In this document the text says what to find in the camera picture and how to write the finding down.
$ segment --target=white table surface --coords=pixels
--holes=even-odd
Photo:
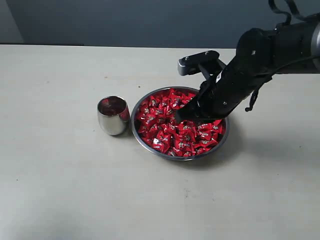
[[[0,239],[318,239],[320,75],[275,76],[200,161],[100,129],[105,96],[199,88],[177,60],[202,50],[1,45]]]

